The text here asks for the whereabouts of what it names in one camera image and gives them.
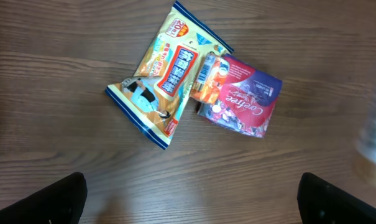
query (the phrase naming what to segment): plastic snack package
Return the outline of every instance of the plastic snack package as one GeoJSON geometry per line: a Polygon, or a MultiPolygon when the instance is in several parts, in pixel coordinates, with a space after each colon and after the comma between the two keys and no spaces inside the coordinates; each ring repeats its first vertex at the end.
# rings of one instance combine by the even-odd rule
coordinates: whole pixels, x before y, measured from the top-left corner
{"type": "Polygon", "coordinates": [[[202,103],[214,104],[229,71],[229,63],[215,54],[207,54],[193,83],[190,96],[202,103]]]}
{"type": "Polygon", "coordinates": [[[215,104],[202,104],[198,114],[224,128],[263,138],[282,89],[282,81],[241,62],[223,56],[229,73],[215,104]]]}
{"type": "Polygon", "coordinates": [[[232,53],[210,28],[175,2],[131,78],[105,92],[154,143],[166,149],[207,53],[232,53]]]}

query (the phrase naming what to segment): blurry object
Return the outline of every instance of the blurry object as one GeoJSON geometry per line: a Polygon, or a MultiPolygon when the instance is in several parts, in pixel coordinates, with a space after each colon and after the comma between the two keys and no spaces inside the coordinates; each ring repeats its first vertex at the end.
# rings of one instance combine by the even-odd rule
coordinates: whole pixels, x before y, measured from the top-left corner
{"type": "Polygon", "coordinates": [[[370,115],[357,143],[354,159],[356,173],[366,182],[376,186],[376,92],[372,99],[370,115]]]}
{"type": "Polygon", "coordinates": [[[77,224],[86,198],[84,175],[75,172],[0,210],[0,224],[77,224]]]}
{"type": "Polygon", "coordinates": [[[304,173],[298,188],[303,224],[376,224],[376,209],[345,191],[304,173]]]}

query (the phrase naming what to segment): wood grain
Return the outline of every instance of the wood grain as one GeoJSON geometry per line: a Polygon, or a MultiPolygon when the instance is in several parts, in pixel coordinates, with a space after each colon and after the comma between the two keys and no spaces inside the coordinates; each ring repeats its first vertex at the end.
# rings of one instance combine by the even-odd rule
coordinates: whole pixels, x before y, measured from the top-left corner
{"type": "Polygon", "coordinates": [[[266,138],[213,126],[190,100],[163,151],[104,94],[171,0],[0,0],[0,209],[74,171],[88,182],[80,223],[300,223],[304,172],[376,207],[351,169],[376,85],[376,0],[182,3],[283,80],[266,138]]]}

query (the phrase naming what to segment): yellow snack bag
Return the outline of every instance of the yellow snack bag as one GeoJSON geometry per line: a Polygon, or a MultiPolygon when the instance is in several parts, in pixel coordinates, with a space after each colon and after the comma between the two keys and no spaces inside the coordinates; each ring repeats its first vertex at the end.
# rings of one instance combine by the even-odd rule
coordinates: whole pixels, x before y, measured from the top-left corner
{"type": "Polygon", "coordinates": [[[177,1],[134,76],[108,85],[105,92],[149,139],[166,149],[206,55],[232,52],[177,1]]]}

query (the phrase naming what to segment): logo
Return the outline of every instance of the logo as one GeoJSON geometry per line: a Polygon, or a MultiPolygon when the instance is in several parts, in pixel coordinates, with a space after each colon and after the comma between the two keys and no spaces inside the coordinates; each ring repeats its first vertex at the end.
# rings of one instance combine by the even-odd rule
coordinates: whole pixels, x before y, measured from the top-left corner
{"type": "Polygon", "coordinates": [[[254,98],[248,93],[229,90],[229,94],[226,96],[225,100],[237,105],[235,106],[236,109],[241,108],[243,110],[252,110],[252,114],[256,116],[261,115],[264,112],[261,107],[255,105],[256,103],[254,98]]]}
{"type": "Polygon", "coordinates": [[[171,136],[174,133],[175,128],[177,127],[177,124],[178,124],[178,121],[176,119],[172,118],[171,121],[165,127],[164,132],[168,136],[171,136]]]}
{"type": "Polygon", "coordinates": [[[229,63],[225,60],[221,60],[221,64],[219,66],[219,74],[220,76],[224,77],[227,75],[229,71],[229,63]]]}
{"type": "Polygon", "coordinates": [[[188,26],[181,19],[174,19],[171,25],[168,27],[166,34],[172,37],[182,37],[189,31],[188,26]]]}

